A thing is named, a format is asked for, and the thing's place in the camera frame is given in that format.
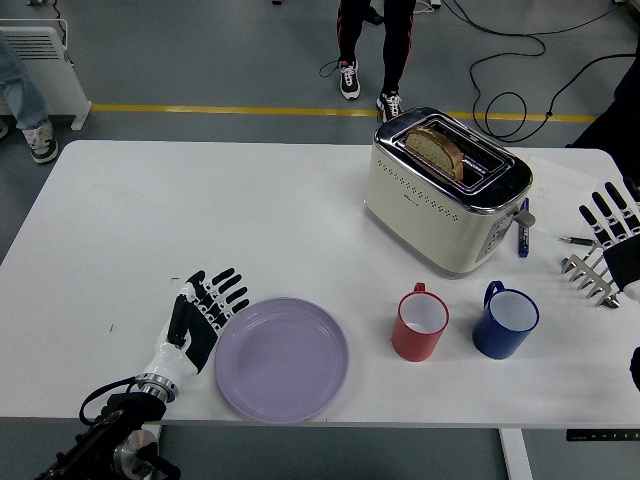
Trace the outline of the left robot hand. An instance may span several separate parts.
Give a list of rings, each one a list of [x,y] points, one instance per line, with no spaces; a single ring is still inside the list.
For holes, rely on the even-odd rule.
[[[204,271],[193,274],[179,291],[154,359],[142,376],[160,378],[176,394],[187,378],[199,374],[224,327],[250,304],[241,281],[233,268],[213,277]]]

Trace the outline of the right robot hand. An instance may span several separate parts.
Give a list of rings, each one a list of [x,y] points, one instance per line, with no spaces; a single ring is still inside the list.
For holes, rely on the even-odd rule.
[[[591,227],[596,244],[603,248],[613,282],[627,297],[639,301],[639,187],[628,176],[623,178],[623,184],[635,206],[607,181],[607,199],[600,192],[592,193],[602,221],[586,205],[581,205],[579,212]]]

